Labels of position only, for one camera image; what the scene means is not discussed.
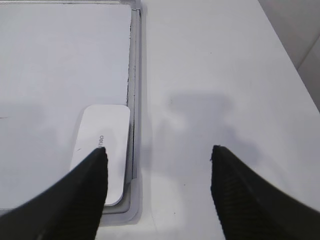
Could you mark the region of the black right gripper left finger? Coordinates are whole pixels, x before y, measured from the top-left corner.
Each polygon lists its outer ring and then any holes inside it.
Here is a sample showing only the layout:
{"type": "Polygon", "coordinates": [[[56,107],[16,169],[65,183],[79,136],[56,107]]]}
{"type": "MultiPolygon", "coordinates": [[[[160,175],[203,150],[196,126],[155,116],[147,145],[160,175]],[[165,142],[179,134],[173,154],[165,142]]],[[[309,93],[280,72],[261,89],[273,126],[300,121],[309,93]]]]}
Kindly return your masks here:
{"type": "Polygon", "coordinates": [[[108,191],[108,157],[93,150],[61,180],[0,217],[2,240],[93,240],[108,191]]]}

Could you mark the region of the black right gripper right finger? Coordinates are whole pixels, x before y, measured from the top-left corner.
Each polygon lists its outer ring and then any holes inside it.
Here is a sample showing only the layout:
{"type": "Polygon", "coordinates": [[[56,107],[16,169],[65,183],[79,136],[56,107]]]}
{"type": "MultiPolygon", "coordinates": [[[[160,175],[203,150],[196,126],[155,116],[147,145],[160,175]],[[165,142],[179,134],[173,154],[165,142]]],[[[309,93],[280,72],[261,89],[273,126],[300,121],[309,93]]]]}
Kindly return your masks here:
{"type": "Polygon", "coordinates": [[[227,240],[318,240],[320,213],[214,145],[211,195],[227,240]]]}

